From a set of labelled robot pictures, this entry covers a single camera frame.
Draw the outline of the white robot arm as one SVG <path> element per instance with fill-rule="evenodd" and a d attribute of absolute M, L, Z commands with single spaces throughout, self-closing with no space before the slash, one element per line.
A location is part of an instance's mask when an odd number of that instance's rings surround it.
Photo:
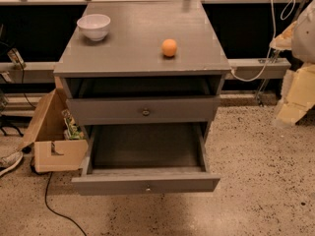
<path fill-rule="evenodd" d="M 270 46 L 290 50 L 294 58 L 303 62 L 295 72 L 285 72 L 282 98 L 275 110 L 276 126 L 294 126 L 315 105 L 315 1 Z"/>

